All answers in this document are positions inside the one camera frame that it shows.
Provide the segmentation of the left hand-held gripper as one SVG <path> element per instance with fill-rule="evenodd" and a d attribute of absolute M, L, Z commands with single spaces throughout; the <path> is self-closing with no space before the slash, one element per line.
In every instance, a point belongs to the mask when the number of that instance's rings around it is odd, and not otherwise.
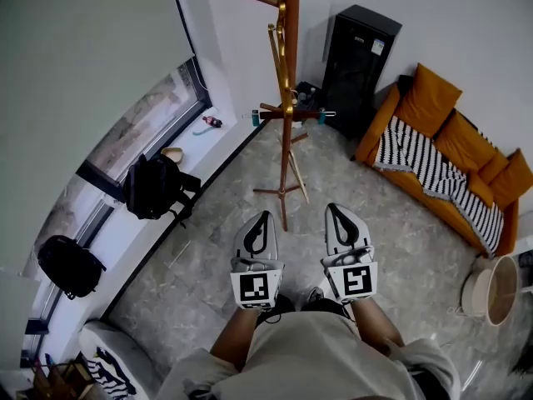
<path fill-rule="evenodd" d="M 285 264 L 277 261 L 276 226 L 271 213 L 263 211 L 250 218 L 237 232 L 233 247 L 236 257 L 230 276 L 237 306 L 274 308 Z"/>

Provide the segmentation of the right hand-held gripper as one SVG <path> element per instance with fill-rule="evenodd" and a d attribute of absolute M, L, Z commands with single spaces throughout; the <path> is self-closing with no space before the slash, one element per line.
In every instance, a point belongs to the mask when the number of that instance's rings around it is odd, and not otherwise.
<path fill-rule="evenodd" d="M 377 290 L 377 262 L 366 223 L 337 203 L 326 206 L 326 252 L 321 260 L 326 279 L 339 303 L 368 298 Z"/>

